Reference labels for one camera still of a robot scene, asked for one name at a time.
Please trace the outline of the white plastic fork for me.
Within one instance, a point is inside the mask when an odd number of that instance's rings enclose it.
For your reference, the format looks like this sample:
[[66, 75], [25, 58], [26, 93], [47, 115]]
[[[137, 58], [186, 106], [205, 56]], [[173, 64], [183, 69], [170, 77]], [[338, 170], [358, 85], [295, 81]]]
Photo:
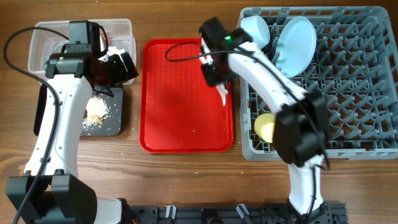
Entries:
[[216, 86], [218, 93], [220, 94], [223, 106], [226, 105], [226, 95], [228, 94], [228, 90], [226, 89], [224, 84], [219, 84]]

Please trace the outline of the small white tissue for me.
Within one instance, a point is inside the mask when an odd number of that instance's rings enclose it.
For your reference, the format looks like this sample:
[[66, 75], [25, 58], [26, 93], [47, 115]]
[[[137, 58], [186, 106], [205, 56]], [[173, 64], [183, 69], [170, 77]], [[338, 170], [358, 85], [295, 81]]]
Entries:
[[118, 49], [117, 47], [108, 47], [107, 51], [107, 58], [110, 59], [111, 56], [113, 55], [118, 55], [119, 57], [121, 54], [125, 53], [126, 51], [124, 49]]

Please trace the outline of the rice and food scraps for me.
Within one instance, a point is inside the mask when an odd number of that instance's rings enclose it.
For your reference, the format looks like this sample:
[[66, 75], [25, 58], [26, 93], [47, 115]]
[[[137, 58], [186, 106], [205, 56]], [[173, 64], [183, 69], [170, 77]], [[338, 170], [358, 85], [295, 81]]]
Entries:
[[94, 96], [90, 98], [86, 106], [82, 127], [102, 126], [108, 114], [109, 108], [104, 99]]

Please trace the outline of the light blue bowl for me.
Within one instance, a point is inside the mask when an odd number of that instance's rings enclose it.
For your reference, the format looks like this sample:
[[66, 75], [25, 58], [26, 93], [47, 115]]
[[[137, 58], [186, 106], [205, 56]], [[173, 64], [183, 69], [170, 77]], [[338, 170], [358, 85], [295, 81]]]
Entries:
[[269, 28], [261, 16], [243, 18], [240, 27], [252, 37], [260, 49], [270, 42], [271, 34]]

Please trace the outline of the yellow plastic cup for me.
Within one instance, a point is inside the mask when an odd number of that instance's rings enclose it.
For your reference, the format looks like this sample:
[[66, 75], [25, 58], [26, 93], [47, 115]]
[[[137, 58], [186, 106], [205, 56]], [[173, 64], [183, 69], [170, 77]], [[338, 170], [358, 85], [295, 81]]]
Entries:
[[265, 142], [272, 143], [275, 126], [275, 117], [272, 113], [264, 113], [258, 116], [254, 122], [256, 134]]

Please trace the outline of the large light blue plate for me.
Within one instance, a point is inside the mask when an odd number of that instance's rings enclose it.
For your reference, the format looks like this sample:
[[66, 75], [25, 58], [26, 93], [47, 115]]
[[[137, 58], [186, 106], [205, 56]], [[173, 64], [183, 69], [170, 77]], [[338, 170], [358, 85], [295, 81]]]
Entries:
[[303, 16], [293, 18], [282, 30], [275, 52], [277, 68], [288, 78], [300, 75], [310, 65], [317, 46], [313, 24]]

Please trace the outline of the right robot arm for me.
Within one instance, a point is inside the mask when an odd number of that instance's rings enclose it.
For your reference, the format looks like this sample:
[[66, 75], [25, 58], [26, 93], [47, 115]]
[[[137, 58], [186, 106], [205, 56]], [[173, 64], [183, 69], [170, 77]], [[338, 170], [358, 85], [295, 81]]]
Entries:
[[242, 28], [227, 31], [216, 17], [199, 28], [201, 70], [208, 86], [246, 80], [275, 116], [272, 145], [289, 166], [289, 203], [309, 218], [323, 204], [320, 170], [327, 161], [328, 108], [321, 93], [309, 93], [285, 77]]

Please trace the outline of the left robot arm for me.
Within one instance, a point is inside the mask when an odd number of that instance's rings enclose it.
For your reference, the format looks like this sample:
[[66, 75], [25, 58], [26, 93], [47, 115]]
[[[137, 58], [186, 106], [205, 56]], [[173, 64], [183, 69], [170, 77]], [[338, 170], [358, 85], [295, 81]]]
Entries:
[[17, 223], [137, 223], [123, 198], [106, 199], [78, 179], [81, 124], [95, 85], [138, 76], [131, 56], [108, 61], [90, 52], [55, 53], [46, 63], [47, 99], [35, 150], [22, 177], [7, 181], [6, 194]]

